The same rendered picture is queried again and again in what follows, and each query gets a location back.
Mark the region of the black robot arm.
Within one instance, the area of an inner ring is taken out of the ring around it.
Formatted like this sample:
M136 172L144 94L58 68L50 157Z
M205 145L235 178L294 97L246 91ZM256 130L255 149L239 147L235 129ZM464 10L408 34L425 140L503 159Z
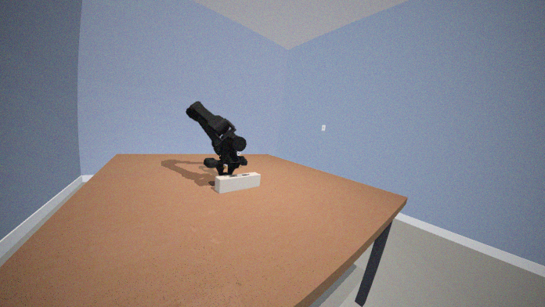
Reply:
M224 156L223 161L228 164L229 168L239 168L240 165L244 164L244 156L237 156L237 151L244 150L247 143L243 137L234 134L236 129L233 123L209 112L199 101L186 109L186 113L189 118L198 121L205 133L211 138L211 145L217 155L221 155L220 147L222 146L235 150L231 154L227 151ZM222 135L221 138L220 135Z

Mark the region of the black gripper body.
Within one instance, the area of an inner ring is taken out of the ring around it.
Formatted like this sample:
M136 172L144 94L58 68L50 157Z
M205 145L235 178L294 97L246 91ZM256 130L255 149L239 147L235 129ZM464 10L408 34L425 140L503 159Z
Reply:
M223 168L223 165L227 164L226 162L223 161L226 152L229 151L229 153L233 154L233 152L235 151L231 149L230 147L225 147L225 146L220 147L220 150L221 150L221 157L219 157L220 160L215 160L214 158L204 159L204 165L207 168ZM244 158L244 164L241 166L244 166L244 165L247 165L247 159L245 158Z

